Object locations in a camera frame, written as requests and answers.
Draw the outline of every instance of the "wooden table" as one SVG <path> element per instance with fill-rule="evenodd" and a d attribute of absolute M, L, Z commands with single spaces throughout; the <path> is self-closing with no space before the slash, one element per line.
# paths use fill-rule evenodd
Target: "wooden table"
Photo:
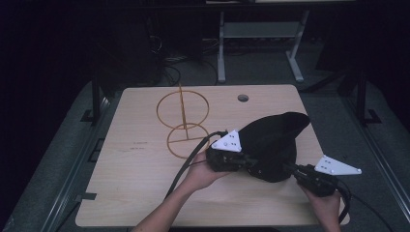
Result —
<path fill-rule="evenodd" d="M 135 226 L 164 199 L 184 159 L 166 145 L 171 128 L 157 115 L 159 101 L 177 87 L 132 88 L 124 91 L 87 188 L 95 200 L 83 200 L 76 223 L 84 227 Z M 292 85 L 183 87 L 201 94 L 209 114 L 201 126 L 208 132 L 241 129 L 259 118 L 287 111 L 306 113 Z M 247 95 L 246 102 L 238 101 Z M 187 123 L 198 123 L 207 112 L 206 102 L 183 92 Z M 165 98 L 158 110 L 162 120 L 182 124 L 180 96 Z M 203 133 L 196 127 L 189 137 Z M 182 138 L 184 130 L 171 137 Z M 199 140 L 175 143 L 172 149 L 188 155 Z M 316 164 L 323 156 L 311 125 L 297 137 L 298 164 Z M 174 226 L 273 226 L 316 224 L 307 198 L 292 177 L 267 183 L 240 171 L 196 192 L 177 216 Z"/>

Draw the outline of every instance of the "person's left hand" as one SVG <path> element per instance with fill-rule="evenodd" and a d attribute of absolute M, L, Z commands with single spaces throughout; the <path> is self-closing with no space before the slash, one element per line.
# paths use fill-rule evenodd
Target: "person's left hand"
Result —
<path fill-rule="evenodd" d="M 181 185 L 185 185 L 192 191 L 205 189 L 215 180 L 228 175 L 230 172 L 215 172 L 206 162 L 205 152 L 198 153 L 192 161 L 187 176 Z"/>

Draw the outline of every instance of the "wire ring stand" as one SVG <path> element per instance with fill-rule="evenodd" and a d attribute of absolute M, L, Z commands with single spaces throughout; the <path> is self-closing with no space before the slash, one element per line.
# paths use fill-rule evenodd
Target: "wire ring stand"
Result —
<path fill-rule="evenodd" d="M 206 114 L 205 114 L 205 117 L 204 117 L 203 119 L 201 119 L 201 121 L 200 121 L 199 123 L 188 123 L 188 122 L 187 122 L 186 114 L 185 114 L 185 106 L 184 106 L 183 93 L 196 94 L 197 96 L 199 96 L 201 99 L 203 99 L 203 100 L 206 102 L 207 112 L 206 112 Z M 180 104 L 181 104 L 182 121 L 183 121 L 183 124 L 180 124 L 180 125 L 178 125 L 178 126 L 176 126 L 176 127 L 173 127 L 173 126 L 168 125 L 168 124 L 161 118 L 161 116 L 160 116 L 160 105 L 161 105 L 161 103 L 163 102 L 163 100 L 165 100 L 167 97 L 169 97 L 169 96 L 171 96 L 171 95 L 173 95 L 173 94 L 179 94 L 179 95 L 180 95 Z M 208 131 L 207 131 L 204 127 L 201 126 L 201 124 L 202 124 L 202 123 L 205 121 L 205 119 L 208 117 L 208 114 L 209 114 L 209 103 L 208 103 L 208 101 L 205 99 L 205 97 L 204 97 L 203 95 L 201 95 L 201 94 L 199 94 L 199 93 L 197 93 L 197 92 L 191 91 L 191 90 L 182 90 L 182 89 L 181 89 L 181 85 L 180 85 L 180 87 L 179 87 L 179 91 L 175 91 L 175 92 L 169 93 L 169 94 L 165 95 L 162 99 L 160 99 L 160 101 L 159 101 L 158 104 L 157 104 L 157 117 L 158 117 L 158 119 L 161 121 L 162 124 L 164 124 L 165 126 L 167 126 L 167 127 L 169 127 L 169 128 L 172 129 L 172 131 L 168 134 L 168 137 L 166 138 L 166 146 L 168 147 L 169 152 L 170 152 L 173 156 L 175 156 L 175 157 L 177 157 L 177 158 L 180 158 L 180 159 L 187 159 L 187 158 L 188 158 L 188 157 L 184 157 L 184 156 L 181 156 L 181 155 L 176 154 L 176 153 L 172 150 L 172 148 L 171 148 L 171 146 L 170 146 L 171 143 L 177 143 L 177 142 L 184 142 L 184 141 L 192 141 L 192 140 L 196 140 L 196 139 L 202 139 L 202 138 L 204 138 L 205 136 L 208 136 L 208 135 L 209 135 Z M 204 137 L 194 137 L 194 138 L 191 138 L 191 137 L 189 136 L 188 130 L 193 129 L 193 128 L 196 128 L 196 127 L 200 127 L 201 129 L 203 129 L 203 130 L 205 131 L 206 135 L 205 135 Z M 173 140 L 173 141 L 170 140 L 171 134 L 172 134 L 174 131 L 177 131 L 177 130 L 185 130 L 185 131 L 186 131 L 186 138 L 185 138 L 185 139 L 179 139 L 179 140 Z"/>

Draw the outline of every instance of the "floor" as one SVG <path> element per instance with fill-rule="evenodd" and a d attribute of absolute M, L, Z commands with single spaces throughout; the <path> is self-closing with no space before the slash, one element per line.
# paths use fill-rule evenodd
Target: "floor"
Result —
<path fill-rule="evenodd" d="M 331 72 L 317 71 L 315 64 L 322 44 L 304 42 L 297 60 L 303 83 L 296 82 L 284 51 L 291 42 L 272 42 L 269 49 L 246 50 L 226 56 L 226 83 L 292 84 L 303 90 Z M 181 74 L 185 86 L 214 85 L 216 54 L 204 56 L 206 62 L 181 62 L 167 68 L 157 86 L 168 86 L 169 76 Z M 357 195 L 385 219 L 394 231 L 410 231 L 408 214 L 410 191 L 410 134 L 387 106 L 383 95 L 368 83 L 366 109 L 374 109 L 381 124 L 360 125 L 354 115 L 355 93 L 337 94 L 338 79 L 314 93 L 303 93 L 307 114 L 326 155 L 343 160 L 364 171 L 360 176 L 340 177 Z M 80 228 L 74 219 L 78 202 L 85 192 L 98 150 L 109 129 L 121 91 L 102 103 L 102 117 L 95 126 L 81 122 L 85 110 L 92 107 L 91 84 L 84 86 L 67 117 L 48 147 L 44 158 L 12 214 L 5 231 L 129 231 L 129 228 Z M 389 231 L 368 207 L 353 199 L 351 221 L 343 231 Z M 280 227 L 280 231 L 321 231 L 318 226 Z M 172 231 L 187 231 L 175 228 Z M 231 228 L 205 231 L 275 231 L 273 228 Z"/>

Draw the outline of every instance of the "white triangular marker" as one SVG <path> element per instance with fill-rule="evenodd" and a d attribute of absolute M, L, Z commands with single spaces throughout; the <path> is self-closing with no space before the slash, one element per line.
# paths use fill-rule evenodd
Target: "white triangular marker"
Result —
<path fill-rule="evenodd" d="M 362 174 L 362 169 L 352 167 L 327 156 L 323 156 L 323 158 L 320 159 L 314 167 L 314 170 L 332 176 Z"/>
<path fill-rule="evenodd" d="M 241 152 L 242 147 L 239 140 L 239 133 L 236 130 L 231 131 L 229 134 L 213 143 L 212 148 L 228 152 Z"/>

